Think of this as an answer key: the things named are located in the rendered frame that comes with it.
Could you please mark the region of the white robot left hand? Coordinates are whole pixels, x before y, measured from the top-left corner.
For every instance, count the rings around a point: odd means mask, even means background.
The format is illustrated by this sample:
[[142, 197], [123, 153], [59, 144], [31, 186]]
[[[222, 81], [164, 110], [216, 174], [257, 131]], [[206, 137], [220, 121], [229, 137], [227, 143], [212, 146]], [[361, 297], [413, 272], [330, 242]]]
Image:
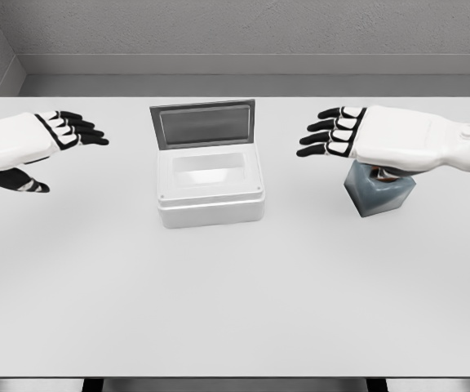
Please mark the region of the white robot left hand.
[[48, 159], [79, 145], [105, 146], [109, 140], [81, 114], [63, 110], [25, 112], [0, 119], [0, 188], [46, 194], [48, 185], [20, 165]]

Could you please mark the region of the grey hinged box lid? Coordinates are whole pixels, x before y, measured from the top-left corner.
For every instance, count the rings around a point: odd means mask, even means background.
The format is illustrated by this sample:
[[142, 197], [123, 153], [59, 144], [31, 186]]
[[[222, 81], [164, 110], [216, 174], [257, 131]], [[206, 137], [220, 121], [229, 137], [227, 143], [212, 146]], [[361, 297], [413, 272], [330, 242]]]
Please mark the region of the grey hinged box lid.
[[254, 99], [152, 106], [150, 114], [160, 150], [254, 142]]

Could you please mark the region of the blue-grey cube holder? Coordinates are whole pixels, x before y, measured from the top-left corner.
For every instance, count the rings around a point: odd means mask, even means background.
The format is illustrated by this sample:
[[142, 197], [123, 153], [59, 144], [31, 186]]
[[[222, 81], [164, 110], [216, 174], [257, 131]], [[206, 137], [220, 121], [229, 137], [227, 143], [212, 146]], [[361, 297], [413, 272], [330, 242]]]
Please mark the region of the blue-grey cube holder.
[[394, 176], [383, 168], [354, 161], [344, 188], [361, 217], [398, 209], [416, 186], [411, 176]]

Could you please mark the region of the white open box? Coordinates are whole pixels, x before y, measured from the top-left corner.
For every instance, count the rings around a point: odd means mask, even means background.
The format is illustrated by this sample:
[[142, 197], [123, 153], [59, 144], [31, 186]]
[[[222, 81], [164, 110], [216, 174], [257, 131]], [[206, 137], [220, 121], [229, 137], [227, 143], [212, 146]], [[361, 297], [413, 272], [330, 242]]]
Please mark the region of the white open box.
[[157, 209], [168, 229], [258, 221], [264, 205], [254, 144], [158, 153]]

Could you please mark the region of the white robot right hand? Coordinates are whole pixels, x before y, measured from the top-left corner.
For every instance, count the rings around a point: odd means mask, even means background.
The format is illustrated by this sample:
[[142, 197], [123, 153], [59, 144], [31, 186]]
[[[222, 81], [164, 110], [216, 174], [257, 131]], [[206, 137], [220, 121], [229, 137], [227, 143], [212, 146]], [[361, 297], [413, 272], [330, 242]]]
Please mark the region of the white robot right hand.
[[389, 176], [411, 176], [445, 164], [432, 138], [441, 136], [444, 119], [381, 105], [326, 109], [299, 140], [300, 158], [330, 155], [383, 168]]

